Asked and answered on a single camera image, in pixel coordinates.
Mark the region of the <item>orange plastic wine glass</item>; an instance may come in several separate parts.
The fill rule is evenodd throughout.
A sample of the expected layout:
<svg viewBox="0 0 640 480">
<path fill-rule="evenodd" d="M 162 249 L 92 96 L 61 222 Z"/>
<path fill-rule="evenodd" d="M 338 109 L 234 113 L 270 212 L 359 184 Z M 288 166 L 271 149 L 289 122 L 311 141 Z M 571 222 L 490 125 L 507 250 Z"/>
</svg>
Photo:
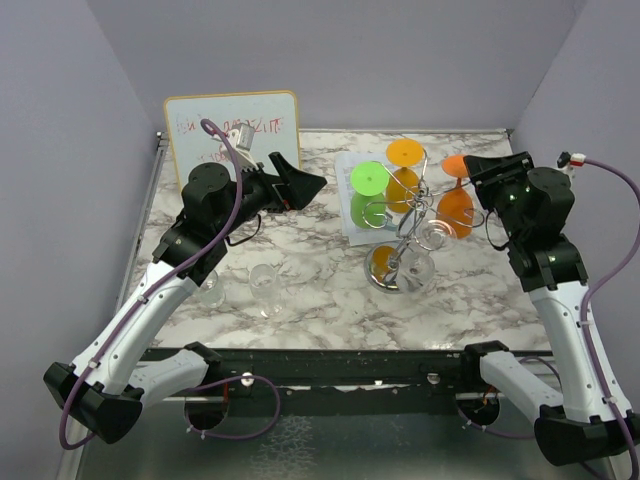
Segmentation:
<svg viewBox="0 0 640 480">
<path fill-rule="evenodd" d="M 449 156 L 443 160 L 441 167 L 447 175 L 456 179 L 456 185 L 440 199 L 436 219 L 450 226 L 458 239 L 464 239 L 471 234 L 474 219 L 471 196 L 463 187 L 464 181 L 469 178 L 464 156 Z"/>
</svg>

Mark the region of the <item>green plastic wine glass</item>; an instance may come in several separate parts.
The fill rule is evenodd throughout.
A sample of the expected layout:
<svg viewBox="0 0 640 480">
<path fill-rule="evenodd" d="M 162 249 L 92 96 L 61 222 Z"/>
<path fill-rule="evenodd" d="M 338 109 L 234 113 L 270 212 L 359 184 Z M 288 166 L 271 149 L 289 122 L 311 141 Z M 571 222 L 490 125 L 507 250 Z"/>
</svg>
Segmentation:
<svg viewBox="0 0 640 480">
<path fill-rule="evenodd" d="M 375 161 L 362 162 L 352 170 L 350 183 L 354 194 L 350 203 L 350 216 L 357 227 L 372 229 L 385 225 L 385 191 L 389 178 L 385 167 Z"/>
</svg>

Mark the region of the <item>yellow plastic wine glass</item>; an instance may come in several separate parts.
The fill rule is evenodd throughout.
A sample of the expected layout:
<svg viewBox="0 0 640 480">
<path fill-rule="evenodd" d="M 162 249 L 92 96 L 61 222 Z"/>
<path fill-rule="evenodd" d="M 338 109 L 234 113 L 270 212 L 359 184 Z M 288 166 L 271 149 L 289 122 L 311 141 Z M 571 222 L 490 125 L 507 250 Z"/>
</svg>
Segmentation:
<svg viewBox="0 0 640 480">
<path fill-rule="evenodd" d="M 420 179 L 413 167 L 424 160 L 425 153 L 416 140 L 402 138 L 387 147 L 386 157 L 396 167 L 385 193 L 388 208 L 394 213 L 405 214 L 414 194 L 419 192 Z"/>
</svg>

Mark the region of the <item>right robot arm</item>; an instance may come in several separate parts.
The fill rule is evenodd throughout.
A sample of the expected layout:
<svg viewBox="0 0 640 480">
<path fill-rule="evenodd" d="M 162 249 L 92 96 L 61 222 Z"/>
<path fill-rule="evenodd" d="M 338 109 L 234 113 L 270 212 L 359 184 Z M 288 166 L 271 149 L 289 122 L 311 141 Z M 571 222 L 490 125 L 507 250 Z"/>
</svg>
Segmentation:
<svg viewBox="0 0 640 480">
<path fill-rule="evenodd" d="M 481 206 L 507 234 L 502 245 L 525 293 L 542 319 L 561 388 L 527 370 L 500 342 L 465 347 L 459 367 L 469 390 L 493 386 L 533 426 L 537 445 L 555 466 L 628 452 L 639 476 L 639 415 L 608 361 L 591 308 L 610 280 L 589 284 L 577 247 L 563 234 L 574 205 L 570 172 L 592 160 L 564 152 L 554 168 L 536 167 L 529 153 L 507 157 L 467 155 L 463 162 Z"/>
</svg>

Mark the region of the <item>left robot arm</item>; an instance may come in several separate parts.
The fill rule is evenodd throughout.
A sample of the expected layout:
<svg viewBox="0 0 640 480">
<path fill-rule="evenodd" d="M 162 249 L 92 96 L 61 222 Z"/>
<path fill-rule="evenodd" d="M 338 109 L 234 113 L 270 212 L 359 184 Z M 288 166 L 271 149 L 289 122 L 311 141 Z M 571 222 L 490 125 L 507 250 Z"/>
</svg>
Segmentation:
<svg viewBox="0 0 640 480">
<path fill-rule="evenodd" d="M 183 208 L 153 252 L 134 290 L 99 336 L 69 364 L 53 363 L 44 382 L 62 409 L 59 440 L 67 449 L 67 420 L 107 444 L 121 440 L 143 410 L 180 391 L 206 395 L 220 385 L 219 356 L 199 342 L 149 370 L 138 363 L 173 312 L 193 295 L 227 253 L 228 236 L 261 211 L 304 209 L 326 186 L 324 177 L 291 166 L 278 152 L 276 169 L 195 167 L 181 196 Z"/>
</svg>

